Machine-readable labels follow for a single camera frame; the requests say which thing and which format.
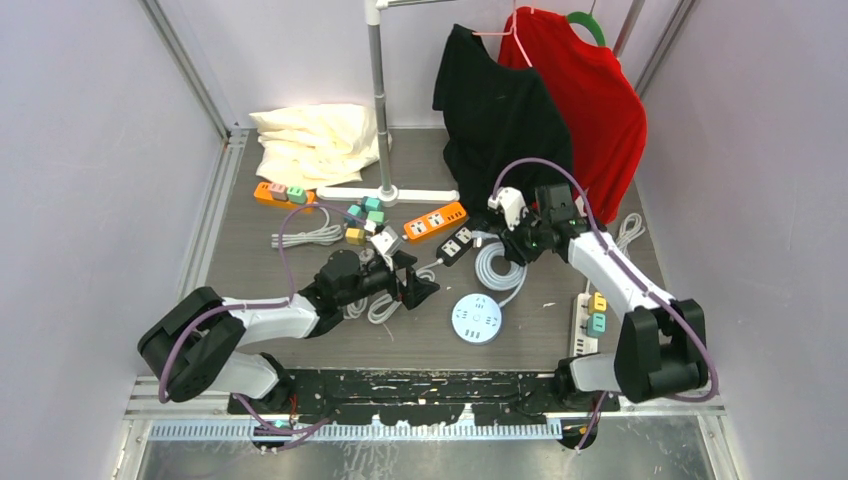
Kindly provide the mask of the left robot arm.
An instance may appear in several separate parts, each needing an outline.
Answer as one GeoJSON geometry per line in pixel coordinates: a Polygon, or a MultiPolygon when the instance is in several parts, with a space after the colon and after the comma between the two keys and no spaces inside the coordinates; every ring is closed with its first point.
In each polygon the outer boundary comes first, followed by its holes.
{"type": "Polygon", "coordinates": [[[163,402],[219,391],[277,413],[292,397],[289,375],[272,356],[242,354],[239,347],[317,338],[343,321],[347,306],[378,293],[415,309],[440,288],[414,270],[416,261],[398,251],[362,262],[356,252],[338,250],[310,284],[282,298],[240,300],[198,287],[142,335],[137,350],[159,379],[163,402]]]}

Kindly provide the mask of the yellow usb charger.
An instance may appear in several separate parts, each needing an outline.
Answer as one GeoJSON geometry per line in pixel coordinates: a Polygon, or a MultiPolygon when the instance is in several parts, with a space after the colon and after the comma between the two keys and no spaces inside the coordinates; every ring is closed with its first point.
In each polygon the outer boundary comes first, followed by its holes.
{"type": "Polygon", "coordinates": [[[344,238],[350,245],[363,246],[367,243],[367,232],[362,228],[347,228],[344,238]]]}

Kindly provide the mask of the yellow charger on white strip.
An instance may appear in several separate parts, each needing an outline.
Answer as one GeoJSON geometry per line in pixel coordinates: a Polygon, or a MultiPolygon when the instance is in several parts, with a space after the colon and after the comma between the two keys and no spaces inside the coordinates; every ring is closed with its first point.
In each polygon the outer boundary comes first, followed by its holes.
{"type": "Polygon", "coordinates": [[[605,316],[608,311],[608,303],[605,297],[599,292],[593,293],[587,302],[587,313],[590,317],[596,315],[605,316]]]}

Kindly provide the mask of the cream folded cloth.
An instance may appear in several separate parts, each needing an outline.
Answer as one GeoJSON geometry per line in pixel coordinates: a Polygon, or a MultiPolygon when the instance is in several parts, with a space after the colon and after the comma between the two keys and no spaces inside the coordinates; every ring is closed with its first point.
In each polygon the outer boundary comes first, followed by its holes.
{"type": "Polygon", "coordinates": [[[362,180],[379,159],[376,113],[350,104],[278,108],[250,115],[263,148],[256,175],[306,190],[362,180]]]}

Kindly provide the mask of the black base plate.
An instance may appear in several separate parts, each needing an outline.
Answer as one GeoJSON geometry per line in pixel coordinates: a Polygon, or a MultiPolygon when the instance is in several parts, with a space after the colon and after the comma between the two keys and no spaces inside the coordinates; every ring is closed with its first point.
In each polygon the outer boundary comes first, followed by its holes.
{"type": "Polygon", "coordinates": [[[299,432],[328,423],[322,439],[553,438],[568,449],[593,445],[600,416],[617,399],[570,392],[555,371],[414,371],[295,369],[283,393],[241,404],[230,414],[257,412],[279,429],[299,432]]]}

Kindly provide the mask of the black t-shirt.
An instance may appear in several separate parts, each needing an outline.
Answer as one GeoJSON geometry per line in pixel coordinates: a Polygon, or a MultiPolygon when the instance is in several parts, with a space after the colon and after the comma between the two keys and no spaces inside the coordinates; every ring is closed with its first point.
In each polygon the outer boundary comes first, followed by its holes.
{"type": "Polygon", "coordinates": [[[443,159],[459,201],[472,215],[488,212],[495,185],[520,190],[564,182],[574,170],[572,136],[541,75],[498,64],[482,39],[456,24],[447,37],[432,107],[443,116],[443,159]]]}

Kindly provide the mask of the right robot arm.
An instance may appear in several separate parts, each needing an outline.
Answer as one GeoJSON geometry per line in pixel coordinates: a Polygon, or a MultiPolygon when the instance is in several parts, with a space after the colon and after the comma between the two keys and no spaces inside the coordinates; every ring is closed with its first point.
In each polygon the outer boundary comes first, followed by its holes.
{"type": "Polygon", "coordinates": [[[592,217],[579,213],[568,186],[537,188],[533,207],[517,189],[501,187],[488,206],[503,219],[499,236],[509,260],[526,265],[545,251],[556,253],[595,285],[621,321],[614,353],[561,361],[554,387],[562,407],[580,410],[595,391],[638,403],[707,384],[699,304],[675,299],[641,273],[592,217]]]}

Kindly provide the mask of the orange power strip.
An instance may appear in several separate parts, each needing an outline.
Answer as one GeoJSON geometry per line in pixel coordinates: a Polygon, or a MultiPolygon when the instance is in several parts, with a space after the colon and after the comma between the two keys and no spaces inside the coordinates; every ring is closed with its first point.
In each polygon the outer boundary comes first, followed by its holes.
{"type": "Polygon", "coordinates": [[[417,243],[464,221],[466,217],[464,207],[458,201],[452,202],[405,223],[404,236],[408,242],[417,243]]]}
{"type": "Polygon", "coordinates": [[[275,182],[260,182],[253,196],[261,205],[287,210],[315,201],[315,193],[312,190],[275,182]]]}

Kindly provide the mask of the white usb power strip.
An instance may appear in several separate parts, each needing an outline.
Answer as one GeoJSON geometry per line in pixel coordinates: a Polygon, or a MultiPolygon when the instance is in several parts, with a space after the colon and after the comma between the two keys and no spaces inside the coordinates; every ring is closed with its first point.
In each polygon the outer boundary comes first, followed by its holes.
{"type": "Polygon", "coordinates": [[[598,352],[599,339],[606,332],[608,303],[599,292],[580,293],[573,304],[570,356],[598,352]]]}

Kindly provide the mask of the green hanger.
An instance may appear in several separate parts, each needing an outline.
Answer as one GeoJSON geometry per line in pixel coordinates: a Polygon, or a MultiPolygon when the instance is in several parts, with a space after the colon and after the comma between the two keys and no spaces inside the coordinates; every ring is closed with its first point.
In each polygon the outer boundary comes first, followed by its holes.
{"type": "Polygon", "coordinates": [[[596,5],[597,0],[592,0],[587,10],[570,12],[565,18],[572,27],[577,28],[578,36],[584,43],[604,48],[607,41],[603,27],[594,16],[596,5]]]}

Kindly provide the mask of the black power strip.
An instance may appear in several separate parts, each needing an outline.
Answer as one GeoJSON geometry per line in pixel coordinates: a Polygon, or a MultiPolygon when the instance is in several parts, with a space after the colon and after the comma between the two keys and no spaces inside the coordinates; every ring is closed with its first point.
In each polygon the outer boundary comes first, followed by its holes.
{"type": "Polygon", "coordinates": [[[473,246],[473,228],[463,225],[436,249],[436,258],[446,267],[453,266],[473,246]]]}

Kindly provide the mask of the pink charger on far strip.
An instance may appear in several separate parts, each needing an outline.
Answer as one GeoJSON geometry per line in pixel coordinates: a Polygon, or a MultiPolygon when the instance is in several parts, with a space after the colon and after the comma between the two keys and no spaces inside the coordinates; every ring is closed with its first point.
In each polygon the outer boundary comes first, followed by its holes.
{"type": "Polygon", "coordinates": [[[284,184],[270,183],[268,191],[273,200],[280,202],[288,201],[288,188],[284,184]]]}

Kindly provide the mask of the white clothes rack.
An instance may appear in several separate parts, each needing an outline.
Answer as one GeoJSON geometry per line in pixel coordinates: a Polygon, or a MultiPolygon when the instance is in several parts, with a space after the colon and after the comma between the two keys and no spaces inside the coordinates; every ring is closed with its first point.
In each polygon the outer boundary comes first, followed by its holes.
{"type": "Polygon", "coordinates": [[[429,1],[372,0],[364,2],[377,125],[380,186],[375,188],[320,187],[316,190],[319,199],[352,202],[360,200],[362,197],[375,197],[385,206],[393,206],[398,203],[441,205],[459,200],[459,193],[456,190],[403,189],[396,186],[391,178],[389,128],[382,57],[381,12],[390,8],[419,4],[429,4],[429,1]]]}

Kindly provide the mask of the red t-shirt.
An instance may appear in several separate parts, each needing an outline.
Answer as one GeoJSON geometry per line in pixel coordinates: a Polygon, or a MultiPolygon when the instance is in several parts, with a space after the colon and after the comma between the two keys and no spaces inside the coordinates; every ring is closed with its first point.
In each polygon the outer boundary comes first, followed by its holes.
{"type": "Polygon", "coordinates": [[[501,41],[498,63],[533,66],[570,129],[574,176],[604,223],[616,219],[644,153],[645,108],[607,47],[585,42],[564,15],[519,7],[517,36],[501,41]]]}

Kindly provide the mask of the round blue power strip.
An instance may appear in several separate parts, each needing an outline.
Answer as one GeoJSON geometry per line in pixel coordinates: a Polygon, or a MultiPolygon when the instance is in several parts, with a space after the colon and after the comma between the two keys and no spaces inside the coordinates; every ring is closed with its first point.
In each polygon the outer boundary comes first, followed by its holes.
{"type": "Polygon", "coordinates": [[[454,305],[450,323],[461,340],[472,345],[485,345],[501,332],[501,308],[488,295],[468,294],[454,305]]]}

